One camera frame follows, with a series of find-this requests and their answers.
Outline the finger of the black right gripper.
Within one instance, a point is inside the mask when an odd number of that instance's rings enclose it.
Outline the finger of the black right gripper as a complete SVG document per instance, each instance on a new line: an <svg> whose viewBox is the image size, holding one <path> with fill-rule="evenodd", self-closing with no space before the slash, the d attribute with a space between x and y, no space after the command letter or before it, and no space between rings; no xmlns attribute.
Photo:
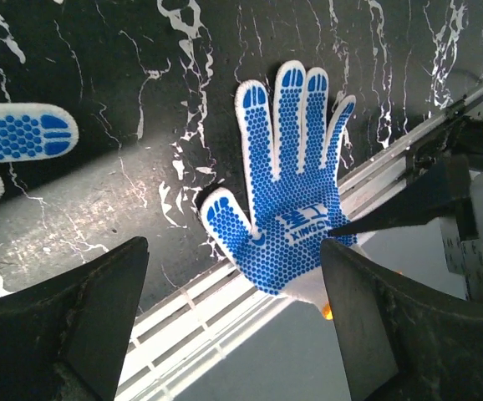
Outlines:
<svg viewBox="0 0 483 401"><path fill-rule="evenodd" d="M470 184L467 158L463 155L444 158L366 216L332 229L329 235L338 238L395 227L422 226L438 217L453 217L460 235L476 236Z"/></svg>

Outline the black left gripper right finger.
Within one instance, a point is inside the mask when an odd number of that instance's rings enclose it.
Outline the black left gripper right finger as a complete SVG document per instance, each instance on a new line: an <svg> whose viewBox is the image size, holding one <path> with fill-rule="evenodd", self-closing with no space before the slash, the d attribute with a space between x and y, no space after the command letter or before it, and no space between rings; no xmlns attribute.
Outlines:
<svg viewBox="0 0 483 401"><path fill-rule="evenodd" d="M483 400L483 304L326 239L323 276L353 400Z"/></svg>

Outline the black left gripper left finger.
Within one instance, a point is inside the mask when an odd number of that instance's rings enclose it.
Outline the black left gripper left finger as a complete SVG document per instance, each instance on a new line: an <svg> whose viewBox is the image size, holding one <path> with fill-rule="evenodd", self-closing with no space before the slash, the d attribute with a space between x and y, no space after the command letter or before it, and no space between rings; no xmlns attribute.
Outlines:
<svg viewBox="0 0 483 401"><path fill-rule="evenodd" d="M136 236L0 297L0 400L113 400L148 261Z"/></svg>

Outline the blue dotted white glove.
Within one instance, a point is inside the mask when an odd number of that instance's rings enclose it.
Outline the blue dotted white glove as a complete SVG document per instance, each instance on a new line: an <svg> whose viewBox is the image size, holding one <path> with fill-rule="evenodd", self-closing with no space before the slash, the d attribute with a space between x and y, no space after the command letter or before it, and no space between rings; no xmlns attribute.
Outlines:
<svg viewBox="0 0 483 401"><path fill-rule="evenodd" d="M247 80L235 96L248 207L225 188L199 215L207 233L258 290L314 305L333 316L320 247L348 223L338 193L343 132L356 99L328 112L328 75L297 60L277 71L275 89Z"/></svg>

